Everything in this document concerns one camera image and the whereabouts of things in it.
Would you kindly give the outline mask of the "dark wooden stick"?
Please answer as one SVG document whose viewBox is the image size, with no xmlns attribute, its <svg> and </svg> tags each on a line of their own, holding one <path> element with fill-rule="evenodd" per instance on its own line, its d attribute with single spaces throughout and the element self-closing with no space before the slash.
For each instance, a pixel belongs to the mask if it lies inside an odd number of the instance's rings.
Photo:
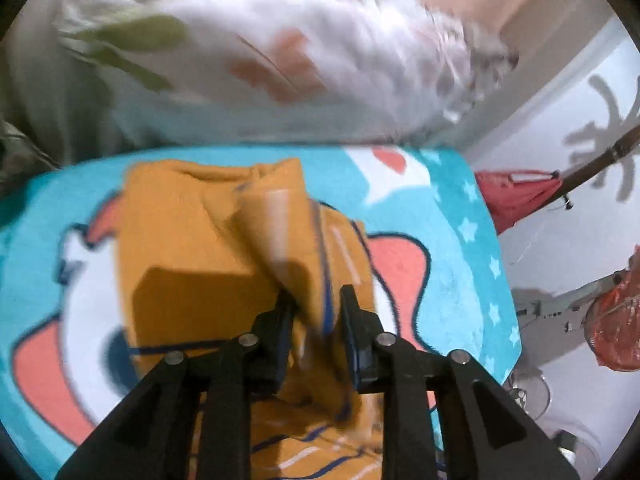
<svg viewBox="0 0 640 480">
<path fill-rule="evenodd" d="M 561 174 L 562 184 L 540 208 L 544 208 L 560 198 L 565 200 L 565 206 L 568 207 L 570 192 L 573 192 L 575 188 L 579 188 L 599 174 L 603 174 L 608 167 L 616 164 L 620 164 L 623 167 L 623 181 L 620 182 L 617 200 L 626 202 L 634 189 L 634 178 L 637 173 L 631 155 L 638 153 L 638 151 L 639 127 L 635 126 L 591 162 L 587 162 L 575 170 L 570 170 L 566 174 Z"/>
</svg>

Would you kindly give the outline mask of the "turquoise cartoon fleece blanket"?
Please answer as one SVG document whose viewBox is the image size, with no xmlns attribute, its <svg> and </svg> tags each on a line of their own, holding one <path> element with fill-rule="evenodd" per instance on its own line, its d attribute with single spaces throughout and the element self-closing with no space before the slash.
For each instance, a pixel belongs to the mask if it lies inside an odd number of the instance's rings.
<svg viewBox="0 0 640 480">
<path fill-rule="evenodd" d="M 521 353 L 498 237 L 456 153 L 402 148 L 165 148 L 32 179 L 1 202 L 1 451 L 51 479 L 136 384 L 117 291 L 116 208 L 127 172 L 178 159 L 247 167 L 296 158 L 309 194 L 367 233 L 384 328 L 463 349 L 498 380 Z"/>
</svg>

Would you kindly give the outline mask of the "white floral ruffled pillow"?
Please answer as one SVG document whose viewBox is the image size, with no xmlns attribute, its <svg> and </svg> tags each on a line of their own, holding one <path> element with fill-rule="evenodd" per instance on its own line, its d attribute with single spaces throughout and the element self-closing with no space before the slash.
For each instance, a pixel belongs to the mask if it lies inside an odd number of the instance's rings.
<svg viewBox="0 0 640 480">
<path fill-rule="evenodd" d="M 55 27 L 140 148 L 420 142 L 518 64 L 419 0 L 62 0 Z"/>
</svg>

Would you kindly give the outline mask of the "mustard yellow striped sweater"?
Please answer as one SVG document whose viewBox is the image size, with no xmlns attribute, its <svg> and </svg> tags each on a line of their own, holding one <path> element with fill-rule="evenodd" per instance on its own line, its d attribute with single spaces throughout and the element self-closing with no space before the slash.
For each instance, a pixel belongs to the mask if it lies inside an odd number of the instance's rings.
<svg viewBox="0 0 640 480">
<path fill-rule="evenodd" d="M 200 356 L 250 329 L 280 292 L 296 301 L 285 381 L 252 408 L 257 479 L 376 479 L 382 412 L 358 396 L 340 326 L 352 286 L 373 311 L 359 222 L 313 200 L 302 164 L 180 160 L 133 166 L 118 203 L 117 267 L 129 348 L 140 374 L 180 350 Z"/>
</svg>

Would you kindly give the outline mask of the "white electric fan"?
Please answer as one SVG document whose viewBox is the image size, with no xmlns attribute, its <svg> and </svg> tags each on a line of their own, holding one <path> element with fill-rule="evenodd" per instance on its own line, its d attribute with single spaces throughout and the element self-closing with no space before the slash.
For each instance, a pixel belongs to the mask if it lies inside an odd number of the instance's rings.
<svg viewBox="0 0 640 480">
<path fill-rule="evenodd" d="M 538 368 L 517 367 L 506 380 L 506 391 L 533 420 L 541 419 L 551 404 L 551 388 Z"/>
</svg>

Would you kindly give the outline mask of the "orange mesh bag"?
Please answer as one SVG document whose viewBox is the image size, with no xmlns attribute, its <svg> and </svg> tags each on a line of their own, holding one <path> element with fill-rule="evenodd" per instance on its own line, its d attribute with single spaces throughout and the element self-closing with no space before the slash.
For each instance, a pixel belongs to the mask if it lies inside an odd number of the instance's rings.
<svg viewBox="0 0 640 480">
<path fill-rule="evenodd" d="M 585 336 L 601 366 L 616 372 L 639 370 L 639 246 L 620 281 L 593 301 Z"/>
</svg>

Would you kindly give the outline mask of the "red plastic bag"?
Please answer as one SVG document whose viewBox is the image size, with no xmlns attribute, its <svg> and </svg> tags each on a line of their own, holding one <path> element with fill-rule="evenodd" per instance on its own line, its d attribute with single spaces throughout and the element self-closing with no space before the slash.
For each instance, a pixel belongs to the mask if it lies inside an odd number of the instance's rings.
<svg viewBox="0 0 640 480">
<path fill-rule="evenodd" d="M 557 171 L 477 171 L 474 176 L 497 234 L 544 206 L 563 183 Z"/>
</svg>

